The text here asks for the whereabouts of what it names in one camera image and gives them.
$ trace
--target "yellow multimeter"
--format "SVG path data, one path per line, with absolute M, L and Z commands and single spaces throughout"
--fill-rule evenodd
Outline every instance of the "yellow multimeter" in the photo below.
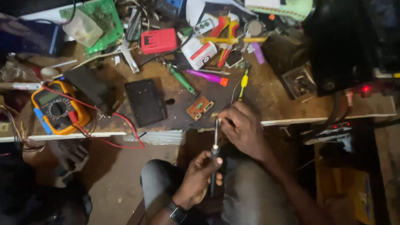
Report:
M 73 87 L 62 81 L 52 81 L 47 88 L 76 98 Z M 35 108 L 43 113 L 43 120 L 49 125 L 53 134 L 68 135 L 77 131 L 72 125 L 69 112 L 76 111 L 78 118 L 76 123 L 81 127 L 90 121 L 88 112 L 81 104 L 44 88 L 35 91 L 31 99 Z

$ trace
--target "clear plastic container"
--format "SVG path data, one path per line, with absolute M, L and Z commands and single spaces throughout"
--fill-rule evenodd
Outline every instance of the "clear plastic container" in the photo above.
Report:
M 72 21 L 62 26 L 68 35 L 86 47 L 92 47 L 103 35 L 103 30 L 84 12 L 77 9 Z

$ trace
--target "gray pants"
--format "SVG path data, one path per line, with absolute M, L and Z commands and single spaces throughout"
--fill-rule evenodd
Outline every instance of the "gray pants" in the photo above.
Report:
M 248 156 L 229 150 L 224 157 L 221 172 L 224 175 L 224 210 L 221 218 L 231 225 L 297 224 L 281 187 L 271 176 Z M 162 160 L 151 160 L 142 169 L 142 187 L 146 217 L 152 218 L 167 206 L 177 191 L 184 173 Z M 205 224 L 198 213 L 188 213 L 188 224 Z

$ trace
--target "purple object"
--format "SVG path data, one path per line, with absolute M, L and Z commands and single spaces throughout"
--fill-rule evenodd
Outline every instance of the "purple object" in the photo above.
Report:
M 222 78 L 216 75 L 212 75 L 209 73 L 204 73 L 204 72 L 200 72 L 200 71 L 196 71 L 196 70 L 186 70 L 186 72 L 194 75 L 194 76 L 199 76 L 202 77 L 204 79 L 207 79 L 211 82 L 215 82 L 218 83 L 222 86 L 226 86 L 226 84 L 228 83 L 228 78 Z
M 254 48 L 254 54 L 256 55 L 258 64 L 261 65 L 265 62 L 264 54 L 261 51 L 260 45 L 258 42 L 252 42 L 251 45 Z

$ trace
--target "wooden table surface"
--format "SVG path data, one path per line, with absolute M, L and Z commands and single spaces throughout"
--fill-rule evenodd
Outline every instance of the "wooden table surface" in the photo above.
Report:
M 132 54 L 137 62 L 140 62 L 141 56 L 138 51 L 138 49 L 135 49 L 132 51 Z M 83 62 L 86 59 L 83 53 L 83 46 L 77 44 L 69 48 L 70 57 L 33 57 L 29 59 L 29 61 L 40 66 L 52 66 L 73 59 L 77 59 L 78 62 Z M 211 64 L 216 64 L 217 58 L 218 57 L 214 57 Z M 258 65 L 254 54 L 245 54 L 244 58 L 252 65 L 248 75 L 248 86 L 244 91 L 244 102 L 247 102 L 261 114 L 263 125 L 306 123 L 324 120 L 329 116 L 332 110 L 332 100 L 329 96 L 318 98 L 316 94 L 306 94 L 296 100 L 290 100 L 282 84 L 267 63 Z M 62 72 L 71 67 L 71 65 L 72 64 L 62 66 L 59 69 Z M 129 118 L 132 118 L 132 112 L 124 96 L 124 83 L 126 82 L 152 78 L 155 80 L 158 91 L 160 91 L 164 100 L 175 100 L 174 104 L 166 105 L 168 114 L 166 120 L 140 128 L 138 129 L 139 131 L 188 130 L 213 127 L 211 115 L 213 113 L 219 113 L 224 107 L 231 103 L 233 90 L 244 74 L 244 69 L 242 68 L 225 68 L 224 70 L 230 72 L 231 75 L 224 76 L 229 78 L 229 82 L 226 87 L 223 87 L 217 83 L 208 82 L 205 79 L 184 72 L 183 75 L 186 77 L 187 81 L 196 90 L 201 92 L 200 96 L 204 95 L 208 100 L 212 100 L 215 103 L 200 120 L 195 122 L 189 114 L 187 114 L 186 109 L 200 96 L 194 99 L 162 64 L 156 61 L 150 62 L 140 69 L 141 72 L 139 74 L 133 74 L 130 67 L 127 66 L 122 59 L 121 62 L 115 66 L 113 57 L 107 57 L 103 65 L 103 69 L 99 70 L 97 75 L 101 79 L 107 81 L 108 84 L 115 85 L 118 99 L 123 101 L 118 108 L 118 112 Z M 239 93 L 240 84 L 235 90 L 234 101 L 237 99 Z M 28 134 L 30 136 L 46 135 L 32 109 L 33 105 L 29 102 L 21 112 L 21 118 L 25 123 Z M 389 116 L 395 114 L 396 111 L 394 109 L 392 97 L 384 97 L 380 93 L 376 93 L 370 98 L 361 98 L 355 94 L 353 111 L 348 117 Z M 90 127 L 93 126 L 92 123 L 93 122 L 88 124 L 86 129 L 90 129 Z M 119 117 L 111 117 L 98 120 L 95 132 L 131 133 L 131 129 Z M 8 133 L 0 133 L 0 139 L 5 137 L 12 137 L 11 130 Z

